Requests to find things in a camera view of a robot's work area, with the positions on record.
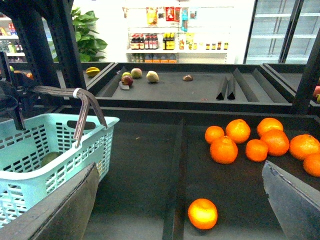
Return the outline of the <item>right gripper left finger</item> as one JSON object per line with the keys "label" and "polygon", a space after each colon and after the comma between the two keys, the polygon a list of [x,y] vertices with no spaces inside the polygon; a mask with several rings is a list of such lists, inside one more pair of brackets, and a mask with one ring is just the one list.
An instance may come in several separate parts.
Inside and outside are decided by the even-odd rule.
{"label": "right gripper left finger", "polygon": [[94,163],[0,230],[2,240],[81,240],[99,185]]}

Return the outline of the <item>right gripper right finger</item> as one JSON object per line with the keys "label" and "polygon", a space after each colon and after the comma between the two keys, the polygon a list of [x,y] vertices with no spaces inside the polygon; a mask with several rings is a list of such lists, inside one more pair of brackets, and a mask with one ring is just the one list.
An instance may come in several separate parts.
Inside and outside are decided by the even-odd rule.
{"label": "right gripper right finger", "polygon": [[262,169],[269,204],[289,240],[320,238],[320,191],[270,161]]}

